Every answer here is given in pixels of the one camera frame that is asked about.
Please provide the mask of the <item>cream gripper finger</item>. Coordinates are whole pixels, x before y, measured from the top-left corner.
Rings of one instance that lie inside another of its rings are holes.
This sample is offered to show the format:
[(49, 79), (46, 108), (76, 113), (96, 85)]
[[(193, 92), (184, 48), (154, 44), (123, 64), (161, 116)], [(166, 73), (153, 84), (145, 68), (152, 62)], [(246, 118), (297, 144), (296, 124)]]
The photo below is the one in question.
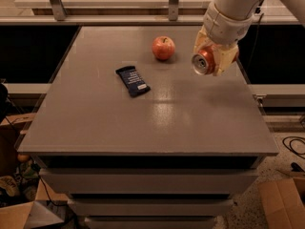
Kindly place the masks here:
[(231, 53), (216, 52), (214, 54), (215, 67), (213, 76), (219, 76), (225, 72), (233, 63), (233, 55)]
[(206, 47), (210, 43), (210, 39), (208, 37), (199, 37), (195, 40), (193, 46), (193, 54), (199, 53), (201, 49)]

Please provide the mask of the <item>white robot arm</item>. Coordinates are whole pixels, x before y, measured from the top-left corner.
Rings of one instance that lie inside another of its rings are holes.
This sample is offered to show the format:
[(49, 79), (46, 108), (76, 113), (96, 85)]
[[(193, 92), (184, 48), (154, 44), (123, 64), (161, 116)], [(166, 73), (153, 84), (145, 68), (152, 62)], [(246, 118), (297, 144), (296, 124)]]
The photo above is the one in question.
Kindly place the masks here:
[[(213, 0), (203, 17), (193, 46), (193, 69), (218, 76), (237, 59), (238, 41), (248, 32), (264, 0)], [(280, 0), (298, 22), (305, 24), (305, 0)]]

